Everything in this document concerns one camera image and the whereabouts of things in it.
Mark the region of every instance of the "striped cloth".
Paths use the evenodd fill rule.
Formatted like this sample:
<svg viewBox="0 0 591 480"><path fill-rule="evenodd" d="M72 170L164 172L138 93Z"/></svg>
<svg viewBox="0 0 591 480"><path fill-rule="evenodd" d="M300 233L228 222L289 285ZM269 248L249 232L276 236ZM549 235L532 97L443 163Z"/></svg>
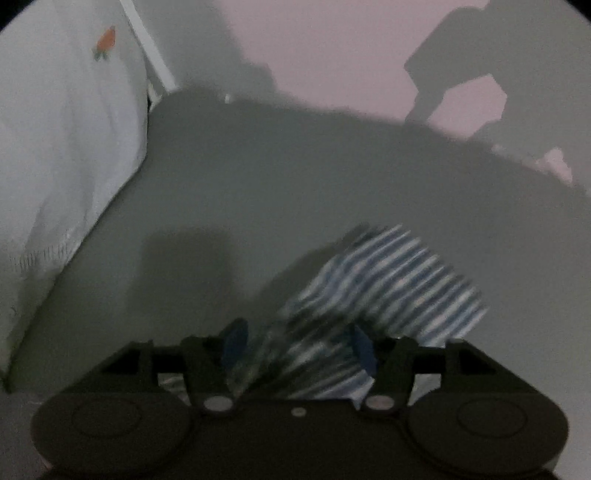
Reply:
<svg viewBox="0 0 591 480"><path fill-rule="evenodd" d="M358 404L373 379L353 353L352 322L375 338L441 347L485 313L471 282L409 231L367 229L284 306L229 372L228 386L236 396L262 388L277 398Z"/></svg>

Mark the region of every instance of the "white pillow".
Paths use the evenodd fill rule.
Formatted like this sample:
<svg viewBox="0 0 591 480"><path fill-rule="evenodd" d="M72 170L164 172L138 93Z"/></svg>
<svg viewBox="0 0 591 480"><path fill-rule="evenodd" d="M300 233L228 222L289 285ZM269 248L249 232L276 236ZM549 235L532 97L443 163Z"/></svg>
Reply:
<svg viewBox="0 0 591 480"><path fill-rule="evenodd" d="M115 45L95 59L114 27ZM144 58L118 0L36 0L0 33L0 378L145 157Z"/></svg>

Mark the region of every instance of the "orange embroidery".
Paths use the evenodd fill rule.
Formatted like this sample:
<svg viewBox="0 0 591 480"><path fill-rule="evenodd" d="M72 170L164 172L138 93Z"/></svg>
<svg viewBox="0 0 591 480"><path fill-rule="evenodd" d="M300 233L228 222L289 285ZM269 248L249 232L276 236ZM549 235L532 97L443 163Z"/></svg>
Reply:
<svg viewBox="0 0 591 480"><path fill-rule="evenodd" d="M94 49L95 52L95 60L103 57L106 58L107 52L113 49L115 46L115 27L111 27L108 29L100 40L96 43L96 47Z"/></svg>

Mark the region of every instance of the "bed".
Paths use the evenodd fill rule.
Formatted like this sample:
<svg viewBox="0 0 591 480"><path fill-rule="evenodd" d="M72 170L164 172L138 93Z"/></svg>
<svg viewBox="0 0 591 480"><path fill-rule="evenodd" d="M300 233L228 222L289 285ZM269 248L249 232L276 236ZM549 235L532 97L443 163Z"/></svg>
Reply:
<svg viewBox="0 0 591 480"><path fill-rule="evenodd" d="M591 202L425 127L188 87L149 117L147 155L57 277L11 364L49 394L132 340L257 328L361 222L404 224L482 289L466 337L570 420L558 465L591 469Z"/></svg>

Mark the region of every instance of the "wall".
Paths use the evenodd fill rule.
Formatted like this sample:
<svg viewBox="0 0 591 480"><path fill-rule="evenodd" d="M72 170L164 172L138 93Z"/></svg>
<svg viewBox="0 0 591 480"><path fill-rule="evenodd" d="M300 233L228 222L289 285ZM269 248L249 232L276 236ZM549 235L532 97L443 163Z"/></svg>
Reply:
<svg viewBox="0 0 591 480"><path fill-rule="evenodd" d="M561 0L135 5L180 86L429 122L591 189L591 28Z"/></svg>

